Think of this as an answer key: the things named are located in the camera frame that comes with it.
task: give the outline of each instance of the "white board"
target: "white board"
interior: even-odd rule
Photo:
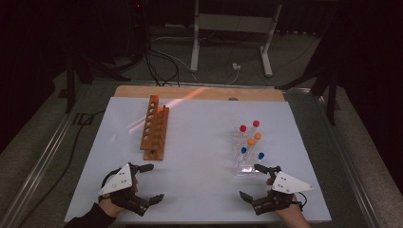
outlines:
[[[240,198],[266,196],[269,176],[233,175],[232,136],[241,124],[259,120],[265,153],[262,165],[279,165],[285,173],[310,183],[315,190],[304,216],[309,221],[331,220],[290,106],[286,102],[241,102],[161,99],[170,108],[163,161],[143,161],[140,142],[148,99],[111,98],[86,161],[65,221],[84,215],[97,201],[104,177],[131,162],[153,163],[154,170],[136,175],[138,196],[164,194],[143,217],[121,213],[117,221],[143,224],[262,223],[277,221],[274,213],[256,216]]]

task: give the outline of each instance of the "test tube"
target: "test tube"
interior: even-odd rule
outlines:
[[[240,128],[237,130],[235,136],[235,152],[236,152],[235,154],[238,154],[240,148],[246,142],[246,139],[247,139],[246,125],[241,125]]]
[[[260,126],[260,122],[259,121],[253,121],[252,123],[252,127],[249,130],[249,135],[250,137],[253,137],[258,129],[258,127]]]
[[[244,158],[245,158],[245,155],[246,155],[246,152],[247,152],[248,150],[247,150],[247,148],[246,147],[243,147],[241,150],[240,150],[240,153],[239,153],[239,155],[237,156],[237,160],[236,160],[236,162],[235,162],[235,167],[234,167],[234,175],[238,175],[238,174],[241,174],[241,169],[240,169],[240,165],[243,163],[243,160],[244,160]]]
[[[260,152],[260,153],[258,154],[257,161],[256,161],[256,162],[253,162],[253,169],[252,169],[252,173],[251,173],[252,176],[256,176],[256,175],[258,174],[259,171],[255,169],[255,164],[256,164],[256,163],[260,163],[263,158],[264,158],[264,153],[263,153],[263,152]]]
[[[255,135],[254,135],[254,142],[255,143],[254,143],[254,146],[253,146],[253,150],[250,150],[248,152],[247,160],[251,160],[252,158],[254,158],[256,156],[255,152],[256,152],[257,149],[259,149],[258,142],[260,140],[261,140],[261,134],[260,133],[255,133]]]

